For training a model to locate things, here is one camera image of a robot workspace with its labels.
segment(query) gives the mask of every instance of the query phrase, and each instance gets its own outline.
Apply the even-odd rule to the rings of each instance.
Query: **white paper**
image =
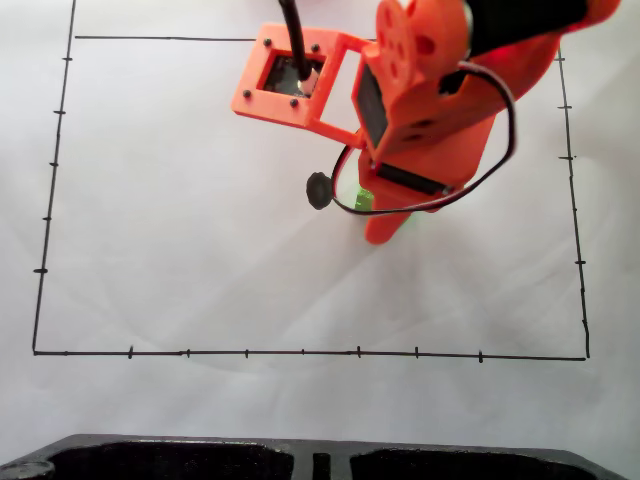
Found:
[[[305,25],[374,35],[375,1],[298,3]],[[483,364],[34,358],[70,7],[0,7],[0,461],[86,432],[558,448],[640,474],[637,4],[562,44],[592,358]],[[74,33],[251,38],[280,15],[275,1],[77,0]],[[557,62],[518,102],[514,159],[373,247],[361,219],[306,201],[340,145],[231,112],[251,46],[73,39],[38,350],[584,356]],[[353,68],[326,112],[345,128]],[[500,115],[480,171],[505,142]]]

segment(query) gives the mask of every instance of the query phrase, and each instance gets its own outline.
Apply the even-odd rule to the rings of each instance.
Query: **black wire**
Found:
[[[333,188],[333,201],[340,208],[342,208],[343,210],[345,210],[345,211],[347,211],[349,213],[352,213],[354,215],[378,216],[378,215],[388,215],[390,213],[423,212],[423,211],[427,211],[427,210],[433,210],[433,209],[436,209],[436,208],[445,207],[445,206],[451,205],[452,203],[457,202],[461,198],[467,196],[469,193],[471,193],[473,190],[475,190],[477,187],[479,187],[480,184],[482,184],[485,180],[487,180],[491,175],[493,175],[496,172],[496,170],[498,170],[500,167],[502,167],[507,162],[507,160],[509,160],[511,158],[511,156],[513,155],[513,152],[515,151],[515,147],[516,147],[515,105],[514,105],[513,98],[511,97],[511,92],[508,90],[508,88],[505,85],[501,84],[501,81],[497,80],[490,73],[487,73],[487,72],[482,71],[482,70],[474,70],[473,68],[465,67],[465,66],[463,66],[462,63],[460,65],[461,65],[461,70],[465,70],[470,75],[474,75],[476,77],[482,78],[483,80],[485,80],[486,82],[491,84],[498,91],[498,93],[502,97],[502,100],[504,101],[504,103],[505,103],[505,105],[507,107],[507,114],[509,116],[509,144],[507,145],[507,151],[505,152],[503,157],[493,167],[491,167],[482,177],[480,177],[478,180],[476,180],[474,183],[469,185],[467,188],[464,188],[461,191],[459,191],[457,193],[453,193],[453,194],[451,194],[451,195],[449,195],[447,197],[444,197],[444,198],[441,198],[441,199],[438,199],[438,200],[433,200],[433,201],[427,202],[427,203],[421,203],[421,204],[412,205],[412,206],[408,206],[408,207],[402,207],[402,208],[361,211],[361,210],[356,210],[355,208],[352,208],[352,207],[349,207],[349,206],[345,205],[340,200],[338,200],[338,197],[337,197],[337,189],[336,189],[336,187],[337,187],[337,184],[338,184],[338,176],[339,176],[340,170],[342,169],[342,166],[343,166],[344,162],[346,161],[347,157],[353,151],[353,147],[350,147],[349,145],[346,145],[344,147],[344,149],[342,150],[342,152],[340,153],[340,156],[338,157],[338,160],[336,161],[336,164],[335,164],[335,166],[333,168],[333,173],[331,174],[331,184],[332,184],[332,188]]]
[[[284,21],[289,30],[289,40],[291,41],[291,52],[293,61],[298,69],[300,81],[305,81],[311,76],[311,62],[304,54],[304,38],[302,37],[302,25],[295,0],[278,0],[284,14]]]

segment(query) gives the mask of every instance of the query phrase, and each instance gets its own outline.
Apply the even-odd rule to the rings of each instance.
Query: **square frame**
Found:
[[[563,62],[566,61],[566,58],[562,56],[562,50],[558,50],[558,56],[554,59],[554,61],[558,62],[559,70],[560,70],[560,80],[562,87],[562,96],[563,96],[563,105],[559,106],[558,109],[564,110],[565,116],[565,129],[566,129],[566,145],[567,145],[567,153],[564,156],[559,156],[558,159],[565,160],[568,163],[569,168],[569,189],[571,193],[571,206],[573,211],[573,224],[575,231],[575,241],[576,241],[576,253],[577,260],[574,262],[578,267],[579,278],[580,278],[580,296],[581,296],[581,307],[582,307],[582,325],[585,333],[585,355],[582,357],[566,357],[566,356],[521,356],[521,355],[495,355],[495,354],[486,354],[483,353],[482,350],[479,350],[478,353],[432,353],[432,352],[421,352],[419,347],[415,347],[413,351],[378,351],[378,350],[362,350],[360,346],[357,346],[355,350],[177,350],[177,351],[134,351],[133,345],[129,348],[129,350],[122,351],[43,351],[37,349],[37,340],[38,340],[38,327],[40,324],[40,313],[42,307],[42,293],[44,290],[44,280],[45,275],[48,273],[47,269],[47,254],[49,248],[49,238],[51,231],[51,222],[52,222],[52,213],[53,213],[53,200],[55,195],[55,186],[56,186],[56,176],[58,171],[58,159],[60,153],[60,139],[62,133],[62,119],[66,114],[64,110],[65,106],[65,96],[67,89],[67,79],[69,74],[69,64],[73,61],[71,57],[71,46],[73,43],[73,39],[87,39],[87,40],[99,40],[99,39],[110,39],[110,40],[179,40],[179,41],[210,41],[210,42],[253,42],[255,39],[253,38],[203,38],[203,37],[146,37],[146,36],[73,36],[73,28],[75,21],[75,11],[76,11],[76,3],[77,0],[72,0],[71,5],[71,14],[69,20],[69,30],[68,30],[68,40],[67,40],[67,48],[66,55],[62,58],[65,62],[64,67],[64,77],[62,83],[62,92],[60,98],[60,105],[58,110],[54,110],[54,114],[58,116],[58,124],[56,129],[56,143],[53,161],[49,163],[52,167],[51,174],[51,186],[49,192],[49,204],[47,208],[47,214],[42,218],[46,222],[45,227],[45,235],[44,235],[44,244],[42,250],[42,262],[41,266],[34,270],[34,273],[39,275],[39,284],[38,284],[38,293],[36,297],[36,309],[35,309],[35,318],[34,318],[34,328],[33,328],[33,337],[31,349],[35,356],[125,356],[129,359],[132,359],[136,356],[187,356],[191,355],[244,355],[246,358],[249,358],[249,355],[289,355],[289,356],[304,356],[304,355],[330,355],[330,356],[357,356],[361,358],[363,356],[394,356],[394,357],[415,357],[419,359],[421,357],[450,357],[450,358],[467,358],[467,359],[475,359],[478,362],[483,363],[485,359],[501,359],[501,360],[541,360],[541,361],[573,361],[573,362],[581,362],[586,361],[590,358],[590,337],[589,337],[589,326],[587,322],[587,311],[586,311],[586,299],[585,299],[585,288],[584,288],[584,265],[586,261],[582,257],[581,249],[580,249],[580,235],[578,229],[578,217],[577,217],[577,207],[576,207],[576,199],[575,199],[575,191],[574,191],[574,183],[573,183],[573,160],[576,158],[572,155],[571,152],[571,135],[570,135],[570,123],[569,123],[569,110],[572,108],[571,105],[567,103],[567,93],[566,93],[566,85],[564,81],[564,70],[563,70]]]

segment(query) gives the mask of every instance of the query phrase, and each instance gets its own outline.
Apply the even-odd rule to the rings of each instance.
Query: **black marker line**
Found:
[[[140,37],[112,35],[76,35],[76,40],[182,40],[188,42],[255,42],[255,38],[208,38],[208,37]]]
[[[117,352],[74,352],[74,351],[35,351],[37,356],[57,356],[57,357],[78,357],[78,356],[118,356],[118,357],[192,357],[194,355],[238,355],[249,358],[251,355],[271,355],[271,356],[306,356],[306,355],[318,355],[318,356],[356,356],[356,357],[436,357],[436,358],[466,358],[474,359],[483,363],[484,360],[537,360],[537,361],[561,361],[561,362],[584,362],[585,357],[534,357],[524,355],[488,355],[479,351],[476,354],[466,353],[426,353],[415,351],[408,352],[385,352],[374,350],[178,350],[178,351],[164,351],[164,352],[135,352],[132,348],[127,351]]]
[[[573,211],[573,228],[576,236],[576,252],[578,255],[578,261],[576,264],[578,265],[578,271],[580,272],[580,299],[582,303],[582,325],[584,327],[584,335],[585,335],[585,353],[587,358],[591,358],[590,352],[590,339],[589,339],[589,324],[587,322],[587,303],[585,300],[585,288],[584,288],[584,271],[583,265],[586,263],[582,259],[582,253],[580,250],[580,233],[578,231],[578,209],[576,208],[576,194],[573,186],[573,155],[571,154],[571,133],[569,129],[569,108],[567,105],[567,89],[565,87],[564,82],[564,70],[562,68],[562,64],[566,61],[565,58],[562,57],[562,50],[558,49],[558,58],[562,58],[562,62],[558,62],[558,66],[560,67],[560,82],[562,83],[562,98],[564,101],[564,122],[565,129],[567,134],[567,156],[562,157],[565,158],[569,163],[569,188],[571,190],[571,207]]]
[[[63,58],[64,60],[64,78],[62,80],[62,94],[60,96],[60,108],[58,112],[58,128],[56,130],[56,146],[53,154],[53,162],[50,165],[53,167],[51,173],[51,189],[49,191],[49,207],[47,208],[47,216],[44,217],[47,220],[47,225],[44,232],[44,246],[42,248],[42,265],[36,270],[36,273],[40,274],[40,282],[38,284],[38,298],[36,300],[36,314],[33,322],[33,338],[31,340],[31,350],[36,352],[36,342],[38,340],[38,327],[40,325],[40,308],[42,307],[42,290],[44,288],[44,276],[48,272],[47,270],[47,252],[49,250],[49,235],[51,233],[51,213],[53,210],[53,196],[56,190],[56,174],[58,172],[58,155],[60,153],[60,133],[62,131],[62,118],[64,113],[64,99],[67,92],[67,77],[69,75],[69,62],[71,58],[71,39],[73,38],[73,22],[76,16],[76,0],[73,0],[71,4],[71,19],[69,20],[69,37],[67,39],[67,54]]]

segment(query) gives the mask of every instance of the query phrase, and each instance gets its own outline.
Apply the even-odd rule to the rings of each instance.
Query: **orange plastic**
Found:
[[[233,96],[231,109],[239,115],[304,128],[337,142],[362,148],[362,134],[343,130],[320,118],[347,51],[360,53],[363,47],[372,42],[333,30],[303,28],[302,32],[307,57],[324,62],[311,98],[297,97],[298,105],[292,107],[289,104],[290,96],[261,90],[275,58],[278,55],[291,55],[287,27],[264,25]],[[264,45],[267,38],[271,40],[269,46]],[[311,51],[311,45],[314,44],[320,47],[316,53]],[[245,90],[251,92],[249,97],[243,95]]]
[[[608,18],[619,0],[588,0],[586,18],[569,28],[540,35],[472,59],[496,72],[516,98],[542,77],[553,61],[562,34]],[[240,114],[282,123],[361,148],[358,160],[360,185],[374,196],[374,209],[398,208],[429,201],[429,196],[376,175],[385,163],[459,190],[475,174],[495,114],[505,105],[498,92],[482,79],[467,76],[452,95],[439,93],[441,79],[454,72],[469,51],[469,19],[461,0],[411,0],[403,8],[398,0],[382,0],[376,14],[378,42],[344,33],[303,29],[307,55],[324,60],[311,98],[290,97],[260,90],[276,55],[291,55],[285,26],[262,28],[234,95],[232,109]],[[270,38],[271,47],[263,40]],[[317,53],[312,44],[321,46]],[[347,50],[361,53],[352,100],[363,126],[346,132],[320,120],[329,93]],[[388,126],[376,146],[364,127],[357,94],[367,66],[382,93]],[[251,96],[244,97],[243,91]],[[367,223],[368,241],[388,241],[410,214],[372,217]]]

